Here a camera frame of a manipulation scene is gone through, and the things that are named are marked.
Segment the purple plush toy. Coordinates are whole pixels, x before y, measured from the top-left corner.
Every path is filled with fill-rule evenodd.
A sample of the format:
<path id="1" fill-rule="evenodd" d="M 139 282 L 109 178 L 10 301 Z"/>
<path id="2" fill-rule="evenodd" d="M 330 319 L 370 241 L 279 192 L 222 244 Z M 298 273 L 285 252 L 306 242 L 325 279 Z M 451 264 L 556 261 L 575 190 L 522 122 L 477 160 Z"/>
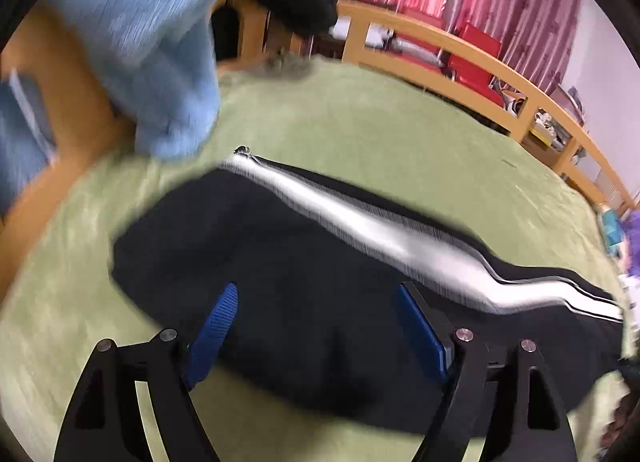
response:
<path id="1" fill-rule="evenodd" d="M 623 228 L 629 242 L 629 274 L 640 277 L 640 211 L 633 210 L 623 221 Z"/>

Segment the black pants with white stripe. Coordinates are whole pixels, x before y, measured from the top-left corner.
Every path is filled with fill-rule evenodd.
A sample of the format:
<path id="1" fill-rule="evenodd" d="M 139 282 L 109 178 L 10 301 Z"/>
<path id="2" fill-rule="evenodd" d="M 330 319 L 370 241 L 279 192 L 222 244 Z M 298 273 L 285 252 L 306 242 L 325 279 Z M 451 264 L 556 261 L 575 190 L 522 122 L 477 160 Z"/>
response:
<path id="1" fill-rule="evenodd" d="M 410 434 L 442 390 L 401 329 L 401 283 L 492 347 L 536 343 L 567 409 L 623 345 L 620 306 L 576 272 L 510 264 L 430 215 L 241 149 L 133 222 L 112 277 L 187 341 L 235 286 L 224 366 L 299 406 Z"/>

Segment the teal geometric cushion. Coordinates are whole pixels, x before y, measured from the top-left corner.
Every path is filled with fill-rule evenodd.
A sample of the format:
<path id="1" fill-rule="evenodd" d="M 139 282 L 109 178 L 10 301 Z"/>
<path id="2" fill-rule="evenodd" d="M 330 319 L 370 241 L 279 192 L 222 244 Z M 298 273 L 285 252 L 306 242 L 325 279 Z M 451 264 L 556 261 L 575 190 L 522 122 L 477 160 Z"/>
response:
<path id="1" fill-rule="evenodd" d="M 602 239 L 608 254 L 614 257 L 622 256 L 625 234 L 616 211 L 606 204 L 600 204 L 598 206 L 598 219 Z"/>

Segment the light blue fleece towel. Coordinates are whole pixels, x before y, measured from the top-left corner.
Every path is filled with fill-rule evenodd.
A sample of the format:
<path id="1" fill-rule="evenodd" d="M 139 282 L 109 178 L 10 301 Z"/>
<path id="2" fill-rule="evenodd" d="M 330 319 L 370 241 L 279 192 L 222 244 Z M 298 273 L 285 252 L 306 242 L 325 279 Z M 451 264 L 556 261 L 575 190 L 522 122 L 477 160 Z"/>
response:
<path id="1" fill-rule="evenodd" d="M 77 36 L 112 103 L 136 122 L 137 152 L 198 152 L 220 95 L 209 21 L 217 0 L 44 0 Z"/>

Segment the green plush bed blanket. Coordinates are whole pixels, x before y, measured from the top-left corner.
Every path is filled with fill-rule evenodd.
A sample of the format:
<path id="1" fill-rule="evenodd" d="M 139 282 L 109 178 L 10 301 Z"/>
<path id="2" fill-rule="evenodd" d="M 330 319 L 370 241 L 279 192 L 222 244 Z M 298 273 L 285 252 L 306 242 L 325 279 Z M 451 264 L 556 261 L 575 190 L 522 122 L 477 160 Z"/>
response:
<path id="1" fill-rule="evenodd" d="M 111 282 L 115 237 L 243 144 L 453 222 L 510 263 L 568 268 L 625 299 L 586 200 L 451 104 L 322 58 L 231 72 L 220 90 L 217 126 L 197 156 L 160 162 L 120 144 L 74 183 L 17 275 L 1 311 L 1 410 L 32 459 L 52 459 L 94 344 L 156 332 Z"/>

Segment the light blue fleece garment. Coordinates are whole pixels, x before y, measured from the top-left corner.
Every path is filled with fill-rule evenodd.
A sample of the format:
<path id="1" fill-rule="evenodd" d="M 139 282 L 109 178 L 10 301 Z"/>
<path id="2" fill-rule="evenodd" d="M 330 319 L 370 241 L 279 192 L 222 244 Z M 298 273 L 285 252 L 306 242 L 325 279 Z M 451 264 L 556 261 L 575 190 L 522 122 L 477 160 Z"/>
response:
<path id="1" fill-rule="evenodd" d="M 1 216 L 56 159 L 58 146 L 40 88 L 29 74 L 9 70 L 1 81 Z"/>

